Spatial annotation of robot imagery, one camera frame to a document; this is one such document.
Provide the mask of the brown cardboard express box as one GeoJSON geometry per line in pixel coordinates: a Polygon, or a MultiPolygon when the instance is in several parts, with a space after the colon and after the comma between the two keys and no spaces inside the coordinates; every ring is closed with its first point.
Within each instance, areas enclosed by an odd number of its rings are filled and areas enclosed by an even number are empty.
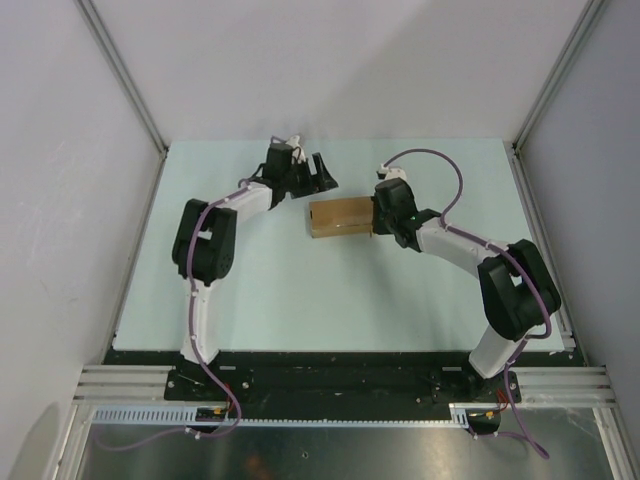
{"type": "Polygon", "coordinates": [[[314,239],[373,233],[373,200],[368,196],[309,203],[314,239]]]}

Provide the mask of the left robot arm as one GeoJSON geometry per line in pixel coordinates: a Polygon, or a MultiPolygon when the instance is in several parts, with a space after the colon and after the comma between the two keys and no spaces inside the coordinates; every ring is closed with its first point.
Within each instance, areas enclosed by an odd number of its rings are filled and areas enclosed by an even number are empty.
{"type": "Polygon", "coordinates": [[[209,314],[215,290],[229,274],[235,257],[237,227],[268,212],[286,197],[293,199],[338,187],[319,152],[307,155],[300,137],[269,145],[266,159],[229,195],[213,202],[186,202],[171,257],[187,289],[187,333],[181,355],[210,364],[220,346],[209,314]]]}

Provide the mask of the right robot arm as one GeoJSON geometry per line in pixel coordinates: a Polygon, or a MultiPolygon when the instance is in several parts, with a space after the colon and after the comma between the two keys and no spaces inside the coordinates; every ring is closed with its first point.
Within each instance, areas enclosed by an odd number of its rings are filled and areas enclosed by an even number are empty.
{"type": "Polygon", "coordinates": [[[486,400],[497,389],[496,375],[526,342],[550,336],[551,315],[561,307],[538,247],[526,239],[493,242],[447,225],[441,213],[419,210],[400,178],[376,185],[372,202],[375,234],[391,235],[400,247],[443,259],[478,280],[488,326],[468,356],[471,370],[461,376],[461,388],[473,401],[486,400]]]}

